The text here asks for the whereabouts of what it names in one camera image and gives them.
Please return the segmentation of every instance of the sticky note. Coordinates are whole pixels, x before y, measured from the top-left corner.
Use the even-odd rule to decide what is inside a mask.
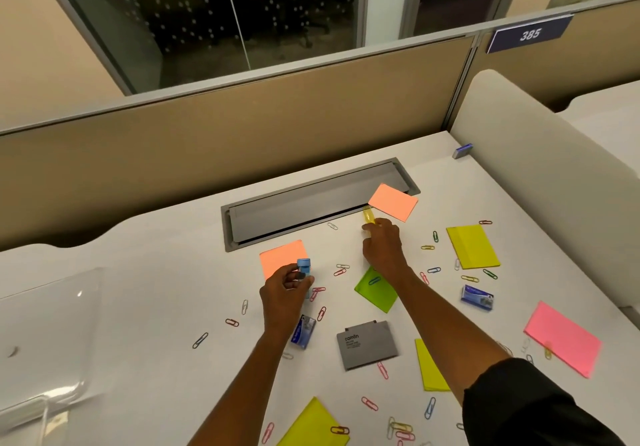
[[[538,303],[524,332],[583,377],[591,376],[602,342],[547,303]]]
[[[396,290],[373,267],[369,267],[354,290],[385,313],[389,312],[398,297]]]
[[[418,199],[415,196],[407,195],[384,183],[378,187],[369,200],[371,206],[403,222],[409,218],[416,203],[418,203]]]
[[[418,352],[420,362],[420,373],[422,374],[422,385],[428,392],[447,392],[451,389],[446,380],[438,370],[436,362],[433,361],[424,342],[418,338],[415,341],[415,349]]]
[[[298,259],[307,259],[307,251],[302,245],[302,240],[295,240],[290,244],[276,247],[270,251],[260,254],[260,263],[262,264],[262,272],[264,279],[269,279],[274,272],[286,264],[295,264]]]
[[[500,265],[482,225],[448,227],[447,233],[460,259],[462,269]]]
[[[277,446],[344,446],[348,434],[333,434],[340,424],[329,414],[317,397],[311,399]]]

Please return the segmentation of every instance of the person's left hand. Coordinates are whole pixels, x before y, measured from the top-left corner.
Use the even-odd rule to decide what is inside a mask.
[[[302,303],[315,279],[307,276],[297,281],[304,276],[297,269],[297,264],[280,267],[260,288],[266,335],[287,340],[300,320]]]

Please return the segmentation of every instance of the person's right hand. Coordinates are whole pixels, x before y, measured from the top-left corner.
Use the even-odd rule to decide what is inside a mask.
[[[389,282],[409,269],[402,251],[400,229],[386,218],[376,218],[376,225],[364,224],[371,237],[362,241],[362,254],[373,268]]]

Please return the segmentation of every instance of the white divider panel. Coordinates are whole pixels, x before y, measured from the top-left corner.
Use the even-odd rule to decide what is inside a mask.
[[[614,303],[640,301],[631,168],[493,70],[474,78],[451,134]]]

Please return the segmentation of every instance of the small blue object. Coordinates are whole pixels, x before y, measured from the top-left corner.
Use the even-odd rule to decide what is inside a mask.
[[[485,311],[491,311],[493,309],[493,294],[468,285],[462,288],[462,297],[460,300]]]
[[[469,154],[469,151],[471,151],[472,149],[474,149],[473,144],[465,144],[464,146],[459,147],[453,152],[452,158],[458,159],[458,158],[461,158],[462,156],[467,156]]]
[[[316,326],[316,320],[305,315],[300,316],[298,326],[296,326],[296,330],[291,337],[291,343],[295,343],[303,350],[306,349],[311,339],[314,326]]]
[[[311,259],[298,259],[298,270],[309,274],[311,272]]]

